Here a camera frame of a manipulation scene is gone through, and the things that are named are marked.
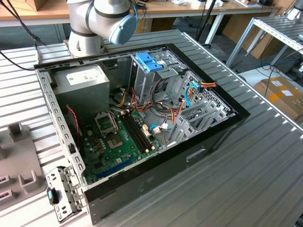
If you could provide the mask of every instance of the cardboard box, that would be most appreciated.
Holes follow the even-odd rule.
[[[255,89],[265,95],[268,79],[255,85]],[[271,78],[266,99],[298,124],[303,122],[303,93],[284,77]]]
[[[257,0],[239,0],[239,1],[242,2],[244,5],[254,5],[258,3]]]
[[[11,4],[18,9],[38,11],[47,0],[11,0]]]

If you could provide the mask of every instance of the blue pcie slot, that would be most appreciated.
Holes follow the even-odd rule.
[[[119,169],[122,169],[122,168],[124,168],[125,166],[128,166],[128,165],[131,163],[131,161],[132,161],[133,158],[134,158],[134,156],[133,156],[133,157],[130,157],[130,158],[129,158],[128,160],[126,160],[125,162],[122,162],[122,163],[120,163],[120,164],[118,164],[118,165],[116,165],[116,166],[114,166],[114,167],[112,167],[112,168],[110,168],[110,169],[108,169],[108,170],[106,170],[106,171],[104,171],[104,172],[98,174],[98,175],[96,176],[96,178],[99,179],[99,178],[102,178],[102,177],[111,175],[112,173],[118,171]]]

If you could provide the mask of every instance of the green motherboard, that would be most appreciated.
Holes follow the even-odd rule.
[[[131,117],[136,123],[136,127],[142,130],[144,122],[137,111],[133,111]],[[121,116],[113,117],[118,127],[118,131],[110,132],[102,136],[95,121],[89,122],[81,127],[82,136],[80,138],[81,156],[86,166],[84,176],[88,184],[96,182],[98,179],[133,164],[145,157],[154,154],[162,149],[161,144],[153,136],[147,141],[152,146],[148,152],[142,152],[136,146],[132,133],[129,133],[125,125],[120,120]],[[98,121],[100,126],[110,127],[108,119]]]

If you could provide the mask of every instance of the aluminum profile table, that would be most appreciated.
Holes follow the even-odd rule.
[[[303,54],[303,41],[299,39],[299,35],[303,34],[303,21],[301,21],[300,23],[294,23],[293,21],[290,21],[284,16],[257,17],[251,19],[248,27],[244,31],[242,37],[240,38],[235,49],[230,55],[226,63],[228,67],[231,66],[232,62],[239,53],[241,47],[243,46],[245,40],[249,36],[254,26],[261,28],[261,30],[259,31],[256,38],[248,48],[247,52],[250,52],[252,48],[254,48],[254,46],[258,43],[259,39],[264,33],[268,33],[285,44],[283,49],[271,62],[272,65],[275,64],[275,62],[280,58],[280,56],[287,49],[288,46],[294,49],[295,51],[298,51]]]
[[[117,211],[100,227],[292,226],[303,212],[303,130],[178,30],[134,35],[110,52],[174,43],[251,113],[219,150]],[[70,58],[63,44],[40,48],[44,62]],[[5,51],[23,67],[34,48]],[[0,59],[0,130],[29,125],[43,173],[67,165],[36,75]],[[0,226],[60,226],[46,192],[0,212]],[[84,209],[61,226],[91,226]]]

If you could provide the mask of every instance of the blue tab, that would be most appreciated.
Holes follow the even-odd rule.
[[[159,65],[148,53],[138,53],[136,54],[136,57],[138,58],[138,61],[146,67],[146,70],[148,72],[154,72],[163,69],[163,66]]]
[[[53,197],[52,191],[48,192],[48,198],[51,199]]]

